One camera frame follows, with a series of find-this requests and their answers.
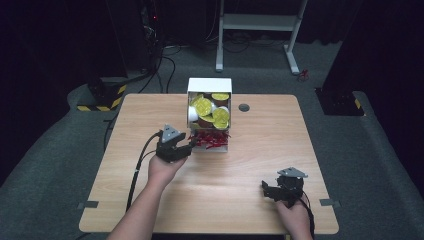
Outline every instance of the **black cable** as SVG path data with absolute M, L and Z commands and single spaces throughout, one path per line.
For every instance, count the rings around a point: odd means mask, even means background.
M 159 71 L 156 72 L 156 77 L 158 77 L 158 80 L 159 80 L 160 93 L 163 93 L 162 78 L 159 75 Z
M 144 155 L 144 152 L 146 151 L 147 146 L 149 146 L 149 143 L 153 140 L 153 138 L 160 137 L 160 135 L 161 135 L 161 131 L 153 134 L 149 138 L 149 140 L 147 140 L 146 144 L 144 144 L 143 150 L 141 151 L 140 157 L 139 157 L 138 162 L 137 162 L 137 166 L 135 167 L 133 180 L 131 182 L 130 192 L 128 193 L 128 201 L 127 201 L 127 209 L 126 209 L 126 211 L 128 211 L 128 209 L 130 209 L 130 207 L 131 207 L 132 198 L 133 198 L 133 195 L 134 195 L 135 185 L 137 184 L 138 172 L 140 171 L 141 163 L 142 163 L 144 157 L 147 156 L 147 154 Z
M 140 90 L 140 91 L 138 91 L 138 93 L 141 93 L 146 87 L 147 87 L 147 85 L 149 85 L 149 83 L 150 83 L 150 81 L 152 81 L 152 79 L 153 79 L 153 77 L 156 75 L 156 70 L 155 70 L 155 72 L 152 74 L 152 76 L 150 76 L 150 78 L 149 78 L 149 80 L 147 81 L 147 83 L 144 85 L 144 87 Z
M 116 120 L 116 118 L 118 117 L 118 114 L 119 113 L 117 113 L 111 120 L 103 120 L 103 122 L 107 122 L 108 124 L 107 124 L 107 128 L 106 128 L 106 131 L 105 131 L 105 135 L 104 135 L 104 137 L 103 137 L 103 152 L 105 152 L 106 151 L 106 139 L 107 139 L 107 133 L 109 132 L 109 130 L 113 130 L 113 127 L 111 128 L 110 126 L 112 125 L 112 123 Z
M 83 238 L 87 237 L 87 236 L 88 236 L 88 235 L 90 235 L 90 234 L 91 234 L 91 233 L 84 233 L 84 234 L 82 234 L 81 236 L 79 236 L 79 237 L 75 238 L 75 240 L 83 239 Z
M 305 194 L 305 197 L 308 200 L 308 204 L 306 204 L 305 201 L 302 200 L 302 198 L 298 198 L 298 200 L 302 203 L 302 205 L 306 208 L 306 211 L 308 212 L 309 231 L 311 232 L 312 239 L 315 239 L 315 220 L 314 220 L 314 214 L 312 213 L 312 210 L 311 210 L 311 202 L 309 201 L 308 195 L 306 195 L 304 191 L 303 191 L 303 194 Z
M 170 59 L 170 58 L 168 58 L 168 57 L 162 57 L 162 58 L 165 58 L 165 59 L 167 59 L 167 60 L 169 60 L 169 61 L 171 61 L 172 62 L 172 65 L 174 66 L 174 69 L 172 70 L 172 73 L 171 73 L 171 75 L 169 76 L 169 78 L 168 78 L 168 82 L 166 83 L 166 93 L 169 93 L 169 84 L 171 83 L 171 79 L 172 79 L 172 77 L 174 76 L 174 73 L 175 73 L 175 62 L 174 62 L 174 60 L 172 60 L 172 59 Z

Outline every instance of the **person's wrist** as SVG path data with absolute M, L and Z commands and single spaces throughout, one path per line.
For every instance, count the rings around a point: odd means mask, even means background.
M 291 234 L 293 237 L 293 240 L 313 240 L 310 233 L 297 233 L 297 234 Z
M 165 190 L 166 186 L 167 186 L 167 184 L 164 184 L 161 181 L 156 181 L 156 180 L 153 180 L 153 179 L 149 179 L 146 183 L 146 188 L 149 188 L 149 189 L 152 189 L 152 190 L 154 189 L 154 190 L 160 191 L 160 192 L 163 192 Z

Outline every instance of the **hand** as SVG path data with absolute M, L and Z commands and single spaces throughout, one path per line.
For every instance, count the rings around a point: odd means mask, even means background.
M 158 156 L 153 156 L 149 162 L 147 184 L 160 187 L 162 190 L 174 179 L 178 169 L 185 163 L 187 157 L 173 163 L 165 162 Z
M 305 195 L 302 196 L 302 200 L 307 203 Z M 308 211 L 300 201 L 296 201 L 291 208 L 288 208 L 287 203 L 283 201 L 278 201 L 275 204 L 281 221 L 293 239 L 312 239 Z

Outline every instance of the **cable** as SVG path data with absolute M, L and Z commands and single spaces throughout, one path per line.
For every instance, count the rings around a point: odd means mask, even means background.
M 208 38 L 212 35 L 213 29 L 215 28 L 215 22 L 216 22 L 216 16 L 218 15 L 218 0 L 215 0 L 215 15 L 213 17 L 213 24 L 211 27 L 211 31 L 209 32 L 208 36 L 206 37 L 206 41 L 208 40 Z
M 158 77 L 158 80 L 159 80 L 160 93 L 163 93 L 162 78 L 159 75 L 159 71 L 156 72 L 156 77 Z
M 109 130 L 113 130 L 113 127 L 111 128 L 110 126 L 112 125 L 112 123 L 116 120 L 116 118 L 118 117 L 119 112 L 111 119 L 111 120 L 103 120 L 103 122 L 107 122 L 107 128 L 105 131 L 105 135 L 103 137 L 103 152 L 106 151 L 106 140 L 107 140 L 107 133 L 109 132 Z
M 174 62 L 174 60 L 172 60 L 172 59 L 170 59 L 169 57 L 162 57 L 162 58 L 165 58 L 165 59 L 167 59 L 167 60 L 169 60 L 169 61 L 171 61 L 172 62 L 172 65 L 174 66 L 174 69 L 172 70 L 172 73 L 171 73 L 171 75 L 169 76 L 169 78 L 168 78 L 168 82 L 166 83 L 166 93 L 169 93 L 169 84 L 171 83 L 171 79 L 172 79 L 172 76 L 174 76 L 174 73 L 175 73 L 175 62 Z
M 128 209 L 130 209 L 131 204 L 132 204 L 132 198 L 134 195 L 134 189 L 135 189 L 135 185 L 137 184 L 137 178 L 138 178 L 138 173 L 140 171 L 140 167 L 141 167 L 141 162 L 143 161 L 144 157 L 147 156 L 144 155 L 144 152 L 146 151 L 147 146 L 149 146 L 149 143 L 153 140 L 153 138 L 155 137 L 160 137 L 161 135 L 161 131 L 153 134 L 149 140 L 147 140 L 146 144 L 144 144 L 143 150 L 141 151 L 140 157 L 138 159 L 137 165 L 135 167 L 135 171 L 134 171 L 134 176 L 133 176 L 133 180 L 131 182 L 131 188 L 130 188 L 130 192 L 128 193 L 128 201 L 127 201 L 127 208 L 126 211 L 128 211 Z
M 75 240 L 83 239 L 83 238 L 87 237 L 87 236 L 88 236 L 88 235 L 90 235 L 90 234 L 91 234 L 91 233 L 84 233 L 84 234 L 82 234 L 81 236 L 79 236 L 79 237 L 75 238 Z
M 311 201 L 309 201 L 309 197 L 308 195 L 306 195 L 305 191 L 303 191 L 303 194 L 305 194 L 305 197 L 308 200 L 308 204 L 306 204 L 301 197 L 298 198 L 298 200 L 302 203 L 302 205 L 306 208 L 306 211 L 308 212 L 309 231 L 311 232 L 312 239 L 315 239 L 315 221 L 314 221 L 314 214 L 312 213 L 312 210 L 311 210 Z

